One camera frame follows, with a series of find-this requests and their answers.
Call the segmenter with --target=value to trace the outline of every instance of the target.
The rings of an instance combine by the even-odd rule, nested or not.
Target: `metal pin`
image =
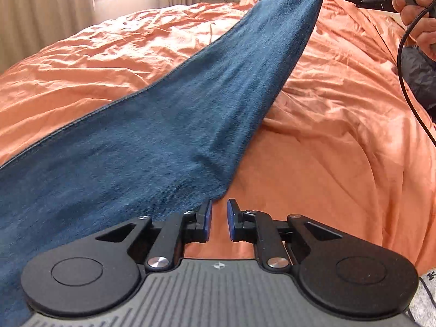
[[[169,264],[169,260],[165,257],[153,257],[147,263],[153,268],[165,268]]]
[[[267,264],[271,267],[271,268],[285,268],[289,262],[286,258],[283,257],[273,257],[268,259]]]

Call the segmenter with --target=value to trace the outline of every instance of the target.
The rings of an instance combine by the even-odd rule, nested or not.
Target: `black cable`
[[[427,7],[425,10],[423,10],[414,20],[413,22],[410,24],[410,26],[407,28],[406,33],[404,33],[403,38],[400,41],[400,46],[398,47],[398,54],[397,54],[397,69],[398,69],[398,78],[400,80],[400,85],[401,85],[401,90],[403,91],[404,94],[404,98],[406,99],[407,104],[409,105],[411,111],[413,112],[415,118],[418,120],[418,122],[421,124],[422,128],[424,129],[424,131],[427,133],[427,135],[429,136],[430,140],[432,141],[433,145],[436,146],[436,140],[435,138],[433,138],[433,135],[431,134],[431,132],[428,130],[428,128],[426,127],[426,125],[424,124],[424,122],[422,121],[421,117],[419,116],[418,112],[416,111],[415,107],[413,106],[407,91],[406,91],[406,87],[404,86],[404,80],[403,80],[403,73],[401,70],[401,56],[403,54],[403,47],[404,44],[406,43],[407,38],[409,37],[412,29],[415,28],[415,26],[418,24],[418,22],[422,19],[422,17],[424,17],[426,15],[426,13],[428,13],[428,11],[430,11],[434,6],[436,6],[436,0],[433,0],[433,2],[429,5],[429,7]]]

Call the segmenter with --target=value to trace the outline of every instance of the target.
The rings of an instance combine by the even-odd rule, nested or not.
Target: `person's hand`
[[[401,14],[401,20],[406,26],[409,26],[413,20],[428,7],[433,0],[416,0],[418,6],[406,5],[405,0],[393,0],[394,9]],[[430,18],[429,14],[423,17],[410,36],[416,40],[421,50],[430,58],[436,61],[436,18]]]

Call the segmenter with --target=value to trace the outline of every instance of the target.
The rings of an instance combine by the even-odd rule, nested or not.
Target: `denim pant leg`
[[[20,272],[40,252],[228,189],[297,63],[322,0],[260,0],[148,88],[47,136],[0,168],[0,325],[30,315]]]

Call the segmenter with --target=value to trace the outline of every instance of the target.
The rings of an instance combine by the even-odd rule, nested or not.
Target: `orange bedspread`
[[[57,42],[0,76],[0,163],[90,111],[151,84],[226,32],[256,0],[148,10]],[[436,265],[436,151],[395,74],[403,30],[326,0],[292,76],[254,136],[211,240],[189,256],[250,257],[229,240],[225,202],[284,220],[302,213]],[[419,107],[430,126],[430,118]]]

